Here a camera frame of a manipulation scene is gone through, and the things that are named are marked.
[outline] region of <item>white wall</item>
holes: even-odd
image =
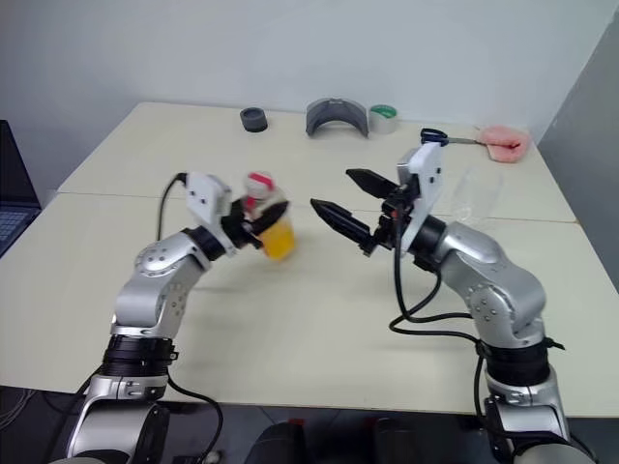
[[[541,137],[619,0],[0,0],[0,117],[39,191],[138,101],[324,96]]]

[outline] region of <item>tape roll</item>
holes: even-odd
[[[398,111],[388,104],[375,104],[369,109],[369,129],[376,133],[391,133],[398,128]]]

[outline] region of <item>scissors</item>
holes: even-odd
[[[422,137],[422,143],[439,142],[441,147],[444,147],[448,143],[466,143],[468,145],[484,145],[472,138],[454,138],[447,135],[444,131],[439,129],[423,128],[420,132]]]

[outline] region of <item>dark floor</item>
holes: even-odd
[[[17,393],[15,389],[2,389],[2,412],[15,403]],[[52,393],[48,398],[63,407],[68,396]],[[371,456],[371,427],[383,417],[398,418],[414,427],[425,463],[495,462],[488,450],[486,434],[471,428],[475,422],[466,416],[240,405],[222,408],[224,426],[217,449],[223,450],[225,464],[243,464],[254,440],[266,427],[293,420],[304,425],[312,462],[367,464]],[[164,464],[171,463],[176,455],[199,453],[215,430],[216,416],[211,409],[198,404],[187,409],[172,416]],[[39,463],[57,418],[58,414],[44,403],[40,393],[33,396],[18,419],[0,432],[0,463]],[[578,419],[570,420],[570,426],[596,451],[603,464],[619,464],[619,420]],[[73,421],[65,429],[63,444],[72,427]],[[55,457],[62,457],[63,447],[57,447]]]

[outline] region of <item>laptop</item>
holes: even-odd
[[[40,212],[9,123],[0,120],[0,257]]]

